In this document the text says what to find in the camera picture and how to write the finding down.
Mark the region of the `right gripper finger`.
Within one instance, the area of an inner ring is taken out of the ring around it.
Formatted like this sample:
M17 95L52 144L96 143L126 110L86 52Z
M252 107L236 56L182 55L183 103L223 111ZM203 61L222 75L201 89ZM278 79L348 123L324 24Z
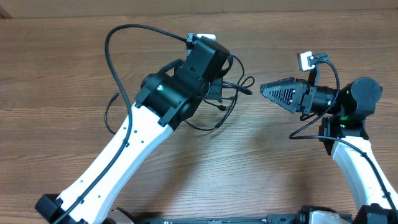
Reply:
M275 86L262 84L260 87L262 96L291 113L296 112L296 106L300 101L299 98L303 95L302 90L303 85L300 83Z
M293 83L294 81L296 81L296 79L294 77L288 77L288 78L284 78L284 79L273 81L273 82L269 82L269 83L263 83L260 86L260 90L263 90L265 88L269 88L269 87L272 87L272 86L286 85L286 84L289 84L289 83Z

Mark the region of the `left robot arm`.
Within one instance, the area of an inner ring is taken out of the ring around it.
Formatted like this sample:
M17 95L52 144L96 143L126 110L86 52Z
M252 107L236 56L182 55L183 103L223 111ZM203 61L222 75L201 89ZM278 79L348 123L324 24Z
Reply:
M145 158L211 94L233 63L213 34L186 39L188 54L145 77L114 137L86 171L60 194L44 194L35 209L49 223L103 223Z

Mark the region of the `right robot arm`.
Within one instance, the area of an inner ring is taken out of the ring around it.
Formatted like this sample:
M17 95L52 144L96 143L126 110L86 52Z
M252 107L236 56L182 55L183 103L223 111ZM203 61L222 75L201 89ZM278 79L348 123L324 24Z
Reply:
M397 192L378 165L365 130L376 110L382 87L359 78L343 89L318 86L295 78L262 84L262 96L301 120L317 115L316 138L340 167L358 210L355 223L397 223Z

